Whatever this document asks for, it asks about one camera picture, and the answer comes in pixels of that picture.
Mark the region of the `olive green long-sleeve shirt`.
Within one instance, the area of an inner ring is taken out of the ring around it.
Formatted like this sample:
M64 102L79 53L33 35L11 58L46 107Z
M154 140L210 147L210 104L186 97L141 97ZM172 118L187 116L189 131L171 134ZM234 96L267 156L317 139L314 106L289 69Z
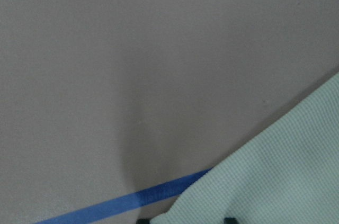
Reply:
M185 190L152 223L338 223L338 76Z

